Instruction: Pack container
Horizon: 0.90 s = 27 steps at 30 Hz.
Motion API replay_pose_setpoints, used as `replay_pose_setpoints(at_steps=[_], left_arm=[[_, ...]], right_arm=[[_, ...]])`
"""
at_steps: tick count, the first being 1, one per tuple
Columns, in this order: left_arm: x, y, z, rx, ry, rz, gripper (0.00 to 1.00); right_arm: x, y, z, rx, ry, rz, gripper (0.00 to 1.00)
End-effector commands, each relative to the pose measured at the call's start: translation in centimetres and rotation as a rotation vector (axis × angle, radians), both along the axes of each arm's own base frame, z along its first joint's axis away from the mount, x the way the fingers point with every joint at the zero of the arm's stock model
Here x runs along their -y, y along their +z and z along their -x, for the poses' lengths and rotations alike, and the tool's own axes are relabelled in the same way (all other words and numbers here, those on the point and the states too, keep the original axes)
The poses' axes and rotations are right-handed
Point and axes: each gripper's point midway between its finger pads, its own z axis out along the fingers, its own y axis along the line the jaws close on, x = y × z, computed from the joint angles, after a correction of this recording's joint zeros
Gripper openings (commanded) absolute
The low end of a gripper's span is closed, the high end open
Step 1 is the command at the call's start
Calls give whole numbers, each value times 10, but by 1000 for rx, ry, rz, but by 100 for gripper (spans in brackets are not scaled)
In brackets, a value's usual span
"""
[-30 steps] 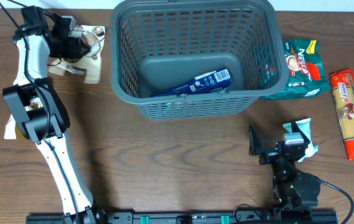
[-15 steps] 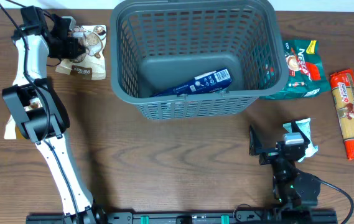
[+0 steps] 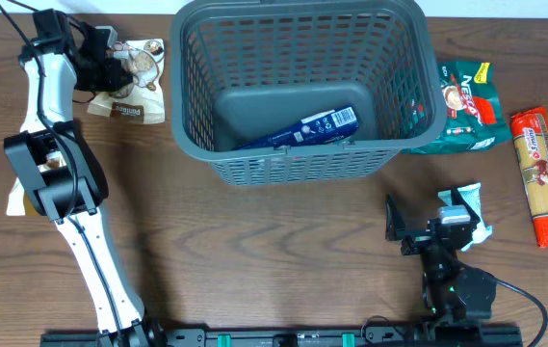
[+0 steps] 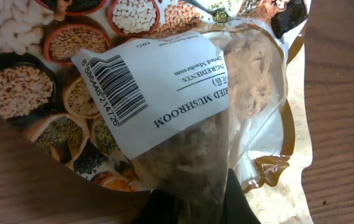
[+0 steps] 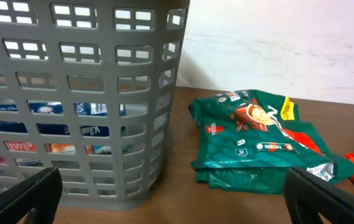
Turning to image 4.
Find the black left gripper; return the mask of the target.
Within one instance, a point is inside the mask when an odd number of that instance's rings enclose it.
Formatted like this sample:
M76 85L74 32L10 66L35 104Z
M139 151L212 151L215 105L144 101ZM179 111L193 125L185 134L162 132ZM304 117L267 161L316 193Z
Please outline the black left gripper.
M162 190L153 190L132 224L222 223L260 224L240 187L233 169L228 170L223 201L195 204Z

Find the dried mushroom pouch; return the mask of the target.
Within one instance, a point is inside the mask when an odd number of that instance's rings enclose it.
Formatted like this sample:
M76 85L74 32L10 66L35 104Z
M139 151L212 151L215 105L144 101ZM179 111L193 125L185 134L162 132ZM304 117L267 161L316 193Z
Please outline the dried mushroom pouch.
M0 117L118 195L223 201L311 223L309 1L0 0Z

